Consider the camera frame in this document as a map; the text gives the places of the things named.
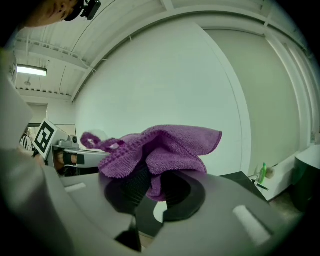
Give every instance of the microfiber cloth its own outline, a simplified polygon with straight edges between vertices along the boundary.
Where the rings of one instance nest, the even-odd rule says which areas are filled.
[[[88,149],[110,153],[98,165],[101,173],[109,178],[121,179],[132,173],[145,159],[150,173],[151,187],[147,196],[155,201],[165,201],[161,191],[161,174],[172,170],[194,170],[206,173],[207,169],[198,156],[214,151],[222,137],[221,131],[184,125],[157,125],[141,134],[129,134],[121,139],[101,141],[85,132],[81,143]]]

